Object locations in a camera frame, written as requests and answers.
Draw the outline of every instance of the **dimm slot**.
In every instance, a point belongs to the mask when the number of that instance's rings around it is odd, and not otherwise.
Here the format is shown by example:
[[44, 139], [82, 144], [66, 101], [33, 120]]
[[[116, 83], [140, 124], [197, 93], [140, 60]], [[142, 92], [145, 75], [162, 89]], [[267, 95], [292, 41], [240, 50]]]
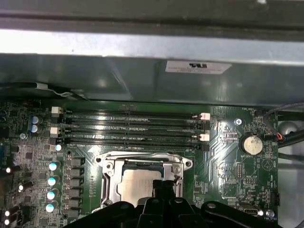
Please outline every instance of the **dimm slot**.
[[133, 123], [100, 123], [100, 122], [81, 122], [73, 123], [73, 126], [90, 129], [109, 129], [110, 127], [131, 127], [131, 128], [150, 128], [150, 129], [164, 129], [164, 130], [197, 130], [193, 126], [172, 126], [172, 125], [148, 125], [148, 124], [133, 124]]
[[[84, 139], [95, 139], [94, 134], [66, 134], [66, 138], [84, 138]], [[185, 137], [171, 137], [171, 136], [142, 136], [142, 135], [121, 135], [121, 134], [105, 134], [101, 135], [102, 139], [105, 140], [121, 140], [121, 141], [146, 141], [146, 142], [176, 142], [176, 143], [196, 143], [198, 142], [192, 138]]]
[[173, 113], [152, 113], [152, 112], [138, 112], [138, 111], [107, 111], [107, 110], [71, 110], [70, 112], [67, 111], [67, 113], [72, 114], [97, 114], [97, 115], [124, 115], [124, 116], [138, 116], [138, 117], [144, 117], [144, 118], [154, 118], [154, 117], [164, 117], [164, 118], [173, 118], [176, 119], [182, 118], [182, 119], [189, 119], [191, 120], [193, 117], [193, 114], [173, 114]]
[[191, 132], [158, 132], [158, 131], [102, 131], [102, 130], [93, 130], [93, 129], [78, 129], [71, 130], [71, 133], [83, 133], [83, 134], [107, 134], [107, 135], [132, 135], [132, 136], [171, 136], [171, 137], [183, 137], [183, 138], [192, 138], [193, 133]]
[[180, 148], [194, 148], [196, 144], [184, 144], [184, 143], [176, 143], [176, 142], [145, 142], [145, 141], [122, 141], [122, 140], [104, 140], [104, 139], [79, 139], [79, 138], [65, 138], [67, 143], [88, 143], [88, 144], [121, 144], [121, 145], [138, 145], [138, 146], [171, 146], [171, 147], [180, 147]]

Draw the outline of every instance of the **black plastic part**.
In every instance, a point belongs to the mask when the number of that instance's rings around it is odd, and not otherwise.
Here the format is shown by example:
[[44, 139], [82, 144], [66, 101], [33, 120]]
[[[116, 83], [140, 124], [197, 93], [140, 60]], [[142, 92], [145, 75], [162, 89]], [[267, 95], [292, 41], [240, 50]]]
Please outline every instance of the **black plastic part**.
[[210, 217], [212, 220], [214, 219], [222, 219], [223, 221], [227, 220], [240, 227], [246, 228], [277, 228], [279, 225], [268, 222], [266, 220], [261, 220], [258, 217], [246, 214], [240, 210], [227, 206], [225, 204], [209, 201], [204, 203], [201, 206], [202, 216]]
[[203, 121], [201, 123], [201, 129], [202, 130], [210, 130], [210, 121]]
[[164, 205], [165, 202], [163, 199], [147, 199], [143, 213], [139, 217], [137, 228], [162, 228]]
[[120, 201], [114, 203], [104, 209], [101, 209], [93, 214], [89, 214], [67, 226], [65, 228], [102, 228], [110, 227], [111, 223], [120, 223], [127, 219], [133, 218], [135, 215], [134, 206], [131, 203]]
[[263, 139], [264, 141], [278, 141], [277, 136], [274, 134], [265, 134]]

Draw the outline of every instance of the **white wire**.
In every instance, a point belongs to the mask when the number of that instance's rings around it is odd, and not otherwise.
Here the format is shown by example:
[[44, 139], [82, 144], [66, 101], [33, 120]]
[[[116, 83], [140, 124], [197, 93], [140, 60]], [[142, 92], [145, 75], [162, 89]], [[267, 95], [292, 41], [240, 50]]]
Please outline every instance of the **white wire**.
[[54, 92], [54, 94], [61, 96], [61, 97], [67, 97], [67, 96], [71, 96], [73, 95], [71, 92], [63, 92], [63, 93], [57, 93], [56, 91], [52, 90]]

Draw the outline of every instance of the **black cable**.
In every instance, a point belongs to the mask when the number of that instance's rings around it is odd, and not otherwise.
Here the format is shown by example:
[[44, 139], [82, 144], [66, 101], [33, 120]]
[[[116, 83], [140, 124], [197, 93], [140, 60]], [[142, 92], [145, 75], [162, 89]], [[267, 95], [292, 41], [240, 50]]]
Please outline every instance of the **black cable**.
[[298, 106], [302, 106], [304, 105], [304, 102], [298, 102], [298, 103], [293, 103], [293, 104], [285, 104], [285, 105], [282, 105], [280, 107], [277, 107], [277, 108], [274, 108], [274, 109], [271, 109], [269, 110], [268, 112], [265, 113], [265, 115], [263, 116], [263, 121], [264, 121], [264, 124], [271, 129], [272, 133], [274, 135], [281, 135], [269, 122], [269, 116], [277, 111], [281, 111], [281, 110], [284, 110], [284, 109], [287, 109], [287, 108], [293, 108], [293, 107], [298, 107]]
[[299, 138], [295, 138], [295, 139], [292, 139], [292, 140], [279, 142], [278, 148], [283, 148], [283, 147], [290, 146], [290, 145], [300, 143], [300, 142], [303, 142], [303, 141], [304, 141], [304, 137], [299, 137]]
[[278, 121], [304, 121], [304, 116], [301, 115], [280, 115], [277, 117]]
[[299, 130], [297, 132], [286, 134], [284, 135], [284, 137], [286, 138], [286, 141], [302, 138], [304, 137], [304, 130]]
[[285, 154], [279, 152], [278, 157], [281, 159], [286, 159], [291, 161], [304, 162], [304, 156], [301, 155]]

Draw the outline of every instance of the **white label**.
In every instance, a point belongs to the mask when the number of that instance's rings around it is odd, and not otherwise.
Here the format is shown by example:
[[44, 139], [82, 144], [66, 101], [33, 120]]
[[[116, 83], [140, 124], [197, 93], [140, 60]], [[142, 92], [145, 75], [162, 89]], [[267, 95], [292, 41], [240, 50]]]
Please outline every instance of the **white label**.
[[227, 63], [167, 61], [166, 72], [220, 75], [231, 66]]

